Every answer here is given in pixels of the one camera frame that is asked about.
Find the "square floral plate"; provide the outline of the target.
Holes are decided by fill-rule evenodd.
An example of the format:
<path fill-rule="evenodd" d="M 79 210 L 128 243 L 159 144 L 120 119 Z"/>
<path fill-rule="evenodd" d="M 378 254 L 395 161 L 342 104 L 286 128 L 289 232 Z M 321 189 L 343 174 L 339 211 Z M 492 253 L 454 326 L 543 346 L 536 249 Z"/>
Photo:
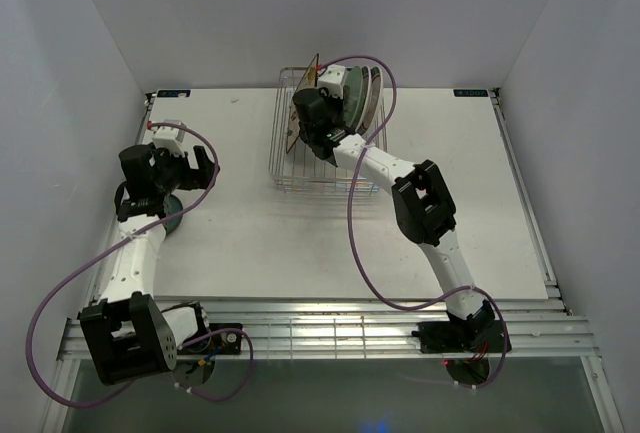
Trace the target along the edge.
<path fill-rule="evenodd" d="M 317 83 L 317 67 L 319 65 L 319 54 L 316 53 L 313 57 L 309 65 L 306 67 L 302 76 L 294 88 L 294 92 L 297 93 L 299 90 L 314 88 Z M 290 101 L 290 111 L 289 111 L 289 120 L 287 124 L 287 139 L 286 139 L 286 147 L 285 153 L 288 154 L 295 146 L 300 132 L 299 118 L 296 107 L 294 106 L 293 101 Z"/>

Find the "mint green flower plate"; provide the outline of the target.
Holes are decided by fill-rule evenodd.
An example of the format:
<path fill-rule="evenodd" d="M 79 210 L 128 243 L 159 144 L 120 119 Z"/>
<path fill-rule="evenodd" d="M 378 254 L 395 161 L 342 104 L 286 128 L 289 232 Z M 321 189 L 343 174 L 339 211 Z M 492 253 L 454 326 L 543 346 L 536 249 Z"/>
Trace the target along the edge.
<path fill-rule="evenodd" d="M 348 70 L 343 89 L 343 120 L 345 126 L 355 130 L 360 122 L 367 96 L 369 71 L 367 67 L 354 66 Z"/>

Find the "white plate teal rim back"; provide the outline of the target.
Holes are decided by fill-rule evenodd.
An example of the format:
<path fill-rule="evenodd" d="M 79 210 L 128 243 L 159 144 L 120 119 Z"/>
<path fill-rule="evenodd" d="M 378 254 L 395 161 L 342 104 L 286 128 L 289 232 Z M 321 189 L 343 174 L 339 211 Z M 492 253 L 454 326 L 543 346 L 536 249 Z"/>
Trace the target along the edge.
<path fill-rule="evenodd" d="M 371 97 L 367 115 L 369 126 L 373 125 L 384 92 L 384 75 L 379 67 L 371 69 L 371 79 Z"/>

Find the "white plate teal rim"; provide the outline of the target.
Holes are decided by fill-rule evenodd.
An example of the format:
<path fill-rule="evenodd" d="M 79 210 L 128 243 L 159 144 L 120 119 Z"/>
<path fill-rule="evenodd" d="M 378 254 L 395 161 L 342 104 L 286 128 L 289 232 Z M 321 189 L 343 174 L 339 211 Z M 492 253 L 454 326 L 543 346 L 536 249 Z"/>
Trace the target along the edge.
<path fill-rule="evenodd" d="M 371 97 L 367 115 L 369 126 L 373 125 L 384 92 L 384 75 L 379 67 L 371 69 L 371 79 Z"/>
<path fill-rule="evenodd" d="M 363 136 L 373 123 L 374 117 L 379 108 L 381 90 L 383 88 L 383 79 L 379 67 L 369 69 L 369 83 L 367 87 L 367 97 L 363 107 L 361 122 L 358 126 L 357 133 Z"/>

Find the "white plate teal rim front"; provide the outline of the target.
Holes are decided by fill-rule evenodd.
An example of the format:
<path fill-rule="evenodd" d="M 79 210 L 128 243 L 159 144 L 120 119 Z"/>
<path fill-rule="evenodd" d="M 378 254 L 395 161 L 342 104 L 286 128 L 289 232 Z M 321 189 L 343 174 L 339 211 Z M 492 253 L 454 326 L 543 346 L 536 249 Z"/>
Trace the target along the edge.
<path fill-rule="evenodd" d="M 363 107 L 361 122 L 358 126 L 357 133 L 363 136 L 373 123 L 374 117 L 379 108 L 381 90 L 383 88 L 383 79 L 379 67 L 369 69 L 369 83 L 367 87 L 367 97 Z"/>

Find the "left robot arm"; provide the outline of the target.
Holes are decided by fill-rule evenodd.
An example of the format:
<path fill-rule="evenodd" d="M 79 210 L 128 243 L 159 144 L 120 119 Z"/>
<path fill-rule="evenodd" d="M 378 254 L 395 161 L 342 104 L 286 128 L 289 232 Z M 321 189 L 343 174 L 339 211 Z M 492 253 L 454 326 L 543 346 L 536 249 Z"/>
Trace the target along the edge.
<path fill-rule="evenodd" d="M 205 350 L 212 329 L 196 302 L 161 310 L 154 300 L 154 279 L 161 245 L 181 223 L 175 190 L 204 190 L 214 162 L 204 147 L 192 153 L 180 147 L 138 144 L 119 154 L 123 182 L 114 195 L 118 239 L 113 269 L 97 302 L 79 321 L 99 379 L 115 385 L 169 372 L 178 350 Z"/>

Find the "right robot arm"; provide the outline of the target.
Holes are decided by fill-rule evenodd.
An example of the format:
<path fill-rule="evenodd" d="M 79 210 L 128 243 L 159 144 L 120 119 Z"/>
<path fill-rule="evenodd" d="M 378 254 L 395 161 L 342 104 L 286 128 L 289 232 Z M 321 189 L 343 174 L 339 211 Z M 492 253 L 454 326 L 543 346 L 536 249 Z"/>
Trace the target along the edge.
<path fill-rule="evenodd" d="M 429 327 L 437 346 L 474 350 L 495 321 L 489 299 L 476 287 L 456 233 L 456 206 L 436 163 L 412 163 L 376 147 L 348 125 L 342 100 L 320 88 L 294 93 L 299 138 L 314 155 L 373 182 L 392 198 L 404 237 L 427 258 L 443 291 L 448 320 Z"/>

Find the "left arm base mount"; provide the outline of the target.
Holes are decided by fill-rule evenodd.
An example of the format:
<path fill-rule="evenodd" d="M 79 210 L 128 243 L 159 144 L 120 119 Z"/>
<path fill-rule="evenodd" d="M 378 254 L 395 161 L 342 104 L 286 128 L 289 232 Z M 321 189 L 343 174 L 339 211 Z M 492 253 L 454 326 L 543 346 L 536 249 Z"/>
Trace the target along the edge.
<path fill-rule="evenodd" d="M 197 355 L 203 358 L 217 355 L 237 356 L 242 351 L 242 335 L 223 332 L 213 335 L 192 346 L 182 348 L 181 354 Z"/>

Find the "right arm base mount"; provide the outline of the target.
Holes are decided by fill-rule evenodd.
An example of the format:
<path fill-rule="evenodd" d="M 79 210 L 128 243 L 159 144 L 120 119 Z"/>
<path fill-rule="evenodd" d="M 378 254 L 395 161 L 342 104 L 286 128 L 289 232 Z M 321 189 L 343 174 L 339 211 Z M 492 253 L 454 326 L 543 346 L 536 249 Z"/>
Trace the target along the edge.
<path fill-rule="evenodd" d="M 411 336 L 419 341 L 422 353 L 502 353 L 504 345 L 507 352 L 512 350 L 497 321 L 475 333 L 465 332 L 452 322 L 425 321 L 416 325 Z"/>

